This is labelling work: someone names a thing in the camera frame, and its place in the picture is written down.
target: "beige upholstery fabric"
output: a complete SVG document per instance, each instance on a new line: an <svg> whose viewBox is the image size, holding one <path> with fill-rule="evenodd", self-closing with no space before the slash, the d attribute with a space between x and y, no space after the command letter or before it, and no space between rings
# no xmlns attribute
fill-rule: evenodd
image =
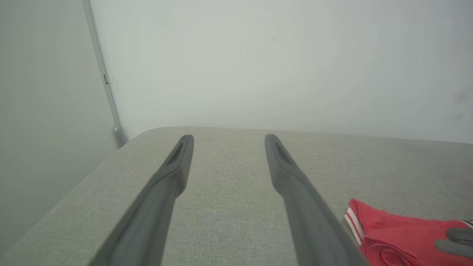
<svg viewBox="0 0 473 266"><path fill-rule="evenodd" d="M131 140L61 200L2 264L87 265L187 133L195 137L193 162L174 207L163 265L296 265L284 204L267 167L269 131L205 127L158 128ZM471 144L271 133L340 219L351 198L419 218L473 217Z"/></svg>

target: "red cloth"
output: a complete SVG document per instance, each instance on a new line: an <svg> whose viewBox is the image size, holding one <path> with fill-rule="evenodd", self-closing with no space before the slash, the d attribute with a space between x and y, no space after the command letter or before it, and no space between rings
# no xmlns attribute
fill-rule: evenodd
<svg viewBox="0 0 473 266"><path fill-rule="evenodd" d="M469 228L468 221L423 220L389 214L351 199L345 219L372 266L473 266L473 259L435 248L450 228Z"/></svg>

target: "gray fabric couch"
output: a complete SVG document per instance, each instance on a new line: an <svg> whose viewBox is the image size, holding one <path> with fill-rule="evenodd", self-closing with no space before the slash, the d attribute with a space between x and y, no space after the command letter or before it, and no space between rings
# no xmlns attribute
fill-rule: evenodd
<svg viewBox="0 0 473 266"><path fill-rule="evenodd" d="M131 140L65 196L2 265L85 266L184 134L195 137L162 265L296 265L264 136L276 134L342 220L357 198L425 219L472 219L473 145L307 132L174 127Z"/></svg>

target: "white wall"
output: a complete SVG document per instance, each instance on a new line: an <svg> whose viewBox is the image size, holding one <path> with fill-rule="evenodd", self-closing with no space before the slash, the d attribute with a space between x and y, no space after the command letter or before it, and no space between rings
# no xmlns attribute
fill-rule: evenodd
<svg viewBox="0 0 473 266"><path fill-rule="evenodd" d="M0 257L116 150L80 0L0 1Z"/></svg>
<svg viewBox="0 0 473 266"><path fill-rule="evenodd" d="M92 0L130 138L162 126L473 143L473 1Z"/></svg>

